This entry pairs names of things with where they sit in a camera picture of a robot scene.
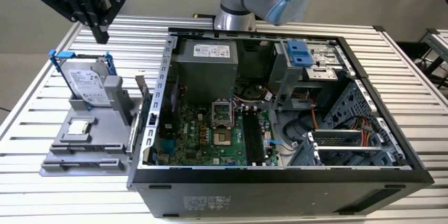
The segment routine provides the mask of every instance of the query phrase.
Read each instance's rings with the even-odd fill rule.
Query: cable
[[[351,128],[351,130],[355,130],[358,128],[358,124],[359,124],[359,118],[356,119],[356,122],[355,122],[354,127]]]
[[[7,112],[11,112],[11,110],[10,110],[10,109],[6,109],[4,107],[0,107],[0,110],[4,110],[4,111],[7,111]]]
[[[312,117],[312,120],[314,120],[315,129],[319,130],[319,126],[318,126],[318,122],[316,122],[316,113],[315,113],[315,100],[311,103],[311,117]]]
[[[287,149],[288,151],[294,152],[295,150],[287,148],[287,145],[284,143],[282,143],[280,141],[276,141],[276,140],[272,140],[272,139],[268,139],[268,142],[270,143],[274,143],[276,145],[282,145],[284,149]]]
[[[242,102],[246,102],[246,103],[252,103],[252,102],[263,102],[264,100],[247,100],[247,99],[243,99],[242,97],[239,97],[236,94],[234,94],[235,98],[238,98]]]

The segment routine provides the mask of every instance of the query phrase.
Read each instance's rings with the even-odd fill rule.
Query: metal chassis frame
[[[190,39],[204,39],[208,38],[203,35],[214,35],[214,32],[210,30],[200,29],[170,29],[170,43],[174,37],[187,37]],[[220,39],[235,39],[239,32],[215,32],[215,38]],[[383,183],[386,187],[391,186],[388,183],[412,183],[414,187],[406,187],[403,189],[404,194],[410,194],[419,189],[434,183],[431,175],[426,170],[419,157],[415,154],[415,151],[411,147],[411,144],[404,137],[402,130],[391,116],[391,113],[382,101],[380,95],[376,92],[376,89],[370,82],[368,75],[364,71],[363,66],[360,65],[359,60],[355,57],[355,54],[347,44],[347,41],[343,37],[332,36],[307,36],[307,35],[292,35],[292,34],[264,34],[264,33],[244,33],[248,39],[258,40],[282,40],[286,38],[307,38],[312,37],[315,39],[334,39],[338,41],[339,45],[343,48],[343,51],[348,57],[348,60],[355,67],[356,76],[366,86],[375,105],[379,109],[379,116],[382,116],[390,126],[390,129],[396,136],[396,139],[400,143],[402,149],[408,156],[408,160],[414,166],[414,170],[356,170],[356,169],[212,169],[199,167],[186,167],[176,169],[168,168],[144,168],[142,164],[138,164],[138,158],[134,160],[132,166],[136,167],[136,170],[130,174],[128,186],[136,185],[136,187],[150,184],[158,184],[158,186],[171,186],[171,183],[187,183],[187,184],[226,184],[226,183],[238,183],[238,184],[259,184],[259,183]],[[158,92],[162,86],[158,85],[155,93]],[[368,207],[366,212],[375,210],[375,206]]]

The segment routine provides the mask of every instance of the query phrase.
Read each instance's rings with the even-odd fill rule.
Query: aluminum profile table
[[[431,75],[443,62],[448,62],[448,30],[436,30],[434,28],[428,28],[427,30],[428,32],[420,42],[427,43],[439,55],[426,70],[426,75]]]
[[[108,50],[124,88],[136,97],[136,74],[144,74],[151,88],[156,83],[168,27],[211,29],[212,20],[119,16],[107,45],[98,45],[91,32],[75,25],[58,50],[83,54]],[[448,223],[448,102],[388,34],[372,26],[304,23],[275,27],[259,22],[258,30],[347,39],[436,183],[366,217],[204,218],[182,222]],[[150,223],[154,217],[139,194],[128,191],[126,176],[40,177],[38,173],[71,107],[68,96],[62,76],[47,63],[0,127],[0,223]]]

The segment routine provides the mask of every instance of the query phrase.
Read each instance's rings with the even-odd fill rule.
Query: white label
[[[231,58],[231,47],[223,45],[195,45],[194,56]]]
[[[268,91],[267,95],[264,96],[264,99],[270,102],[272,99],[272,93]]]
[[[92,70],[70,70],[74,85],[84,101],[94,106],[111,105],[100,76]]]
[[[231,196],[184,196],[187,211],[198,210],[228,210]]]

